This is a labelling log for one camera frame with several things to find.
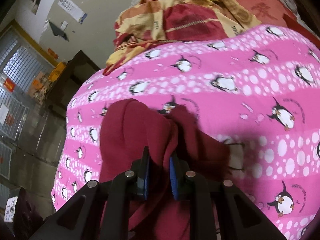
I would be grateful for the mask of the maroon red t-shirt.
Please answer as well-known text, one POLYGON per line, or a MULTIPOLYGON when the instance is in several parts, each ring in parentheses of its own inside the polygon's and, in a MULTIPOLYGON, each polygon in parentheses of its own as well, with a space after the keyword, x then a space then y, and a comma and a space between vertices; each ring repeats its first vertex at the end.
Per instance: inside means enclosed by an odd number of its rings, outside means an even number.
POLYGON ((188 239, 189 203, 174 200, 169 159, 179 150, 192 170, 211 181, 223 179, 228 170, 229 148, 202 132, 184 106, 163 115, 145 104, 127 99, 112 104, 101 123, 101 182, 127 171, 147 147, 155 165, 154 192, 144 202, 130 205, 129 230, 133 239, 188 239))

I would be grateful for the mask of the pink penguin print blanket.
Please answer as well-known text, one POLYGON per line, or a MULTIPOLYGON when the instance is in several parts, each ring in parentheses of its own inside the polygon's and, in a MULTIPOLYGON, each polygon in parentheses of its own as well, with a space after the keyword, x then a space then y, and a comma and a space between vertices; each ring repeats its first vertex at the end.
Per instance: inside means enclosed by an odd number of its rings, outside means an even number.
POLYGON ((84 82, 67 106, 66 140, 51 192, 61 208, 99 180, 101 123, 137 100, 167 115, 177 106, 229 148, 227 177, 287 239, 319 210, 319 43, 260 25, 235 38, 172 42, 84 82))

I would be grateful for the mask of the yellow orange box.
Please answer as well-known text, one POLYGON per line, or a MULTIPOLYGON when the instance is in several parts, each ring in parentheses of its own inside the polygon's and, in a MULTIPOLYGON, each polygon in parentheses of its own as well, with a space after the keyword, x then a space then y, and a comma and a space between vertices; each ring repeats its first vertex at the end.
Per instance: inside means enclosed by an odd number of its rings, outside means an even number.
POLYGON ((60 62, 49 74, 48 81, 55 82, 65 70, 65 68, 66 64, 64 62, 60 62))

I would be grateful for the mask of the metal window grille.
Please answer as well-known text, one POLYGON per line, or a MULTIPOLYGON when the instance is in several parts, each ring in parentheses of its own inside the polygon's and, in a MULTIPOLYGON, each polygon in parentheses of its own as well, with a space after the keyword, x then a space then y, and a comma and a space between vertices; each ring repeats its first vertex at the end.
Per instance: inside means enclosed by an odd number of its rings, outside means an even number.
POLYGON ((65 124, 27 90, 32 77, 50 68, 15 29, 1 35, 1 186, 24 187, 49 206, 65 124))

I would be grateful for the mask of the red yellow floral quilt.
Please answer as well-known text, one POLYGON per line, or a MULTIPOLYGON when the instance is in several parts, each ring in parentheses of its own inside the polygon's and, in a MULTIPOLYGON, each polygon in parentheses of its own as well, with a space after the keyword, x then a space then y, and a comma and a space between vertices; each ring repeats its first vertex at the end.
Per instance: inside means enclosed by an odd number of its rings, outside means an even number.
POLYGON ((108 75, 135 56, 165 43, 235 37, 263 23, 285 26, 298 18, 280 0, 140 0, 114 24, 108 75))

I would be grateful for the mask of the white wall calendar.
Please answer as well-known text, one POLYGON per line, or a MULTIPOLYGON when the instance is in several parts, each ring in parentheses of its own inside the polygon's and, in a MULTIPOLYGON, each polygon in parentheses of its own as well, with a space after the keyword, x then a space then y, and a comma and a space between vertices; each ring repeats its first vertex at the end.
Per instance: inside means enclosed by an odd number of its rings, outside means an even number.
POLYGON ((83 21, 87 17, 87 14, 81 10, 73 1, 71 0, 59 0, 58 6, 60 6, 65 12, 72 16, 76 22, 83 24, 83 21))

